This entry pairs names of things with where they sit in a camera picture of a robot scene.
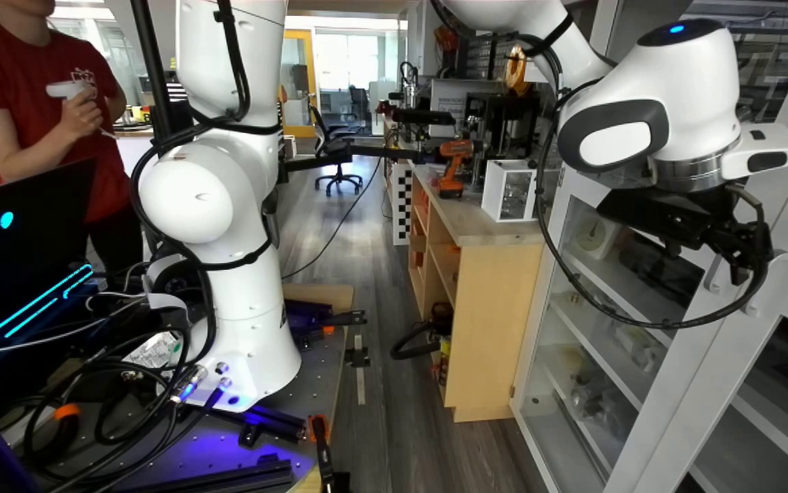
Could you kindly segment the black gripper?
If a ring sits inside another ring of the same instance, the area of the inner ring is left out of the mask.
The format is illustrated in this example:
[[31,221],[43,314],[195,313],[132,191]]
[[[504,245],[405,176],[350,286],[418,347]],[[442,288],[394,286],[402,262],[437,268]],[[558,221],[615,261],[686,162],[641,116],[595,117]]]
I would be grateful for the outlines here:
[[741,186],[710,191],[614,188],[596,210],[606,219],[656,235],[667,250],[710,246],[732,265],[732,283],[763,283],[771,262],[771,232],[763,206]]

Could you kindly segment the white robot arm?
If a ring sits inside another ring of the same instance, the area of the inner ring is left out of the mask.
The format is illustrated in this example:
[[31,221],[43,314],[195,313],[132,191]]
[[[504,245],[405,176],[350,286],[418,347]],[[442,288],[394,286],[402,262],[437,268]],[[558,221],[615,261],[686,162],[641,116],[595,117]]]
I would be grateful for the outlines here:
[[[243,414],[302,369],[286,320],[275,188],[276,82],[288,0],[176,0],[176,53],[195,123],[132,176],[146,224],[201,268],[205,325],[186,405]],[[509,35],[562,94],[558,153],[610,188],[699,195],[788,166],[788,130],[736,117],[734,35],[714,19],[648,31],[607,64],[565,0],[444,0],[473,31]]]

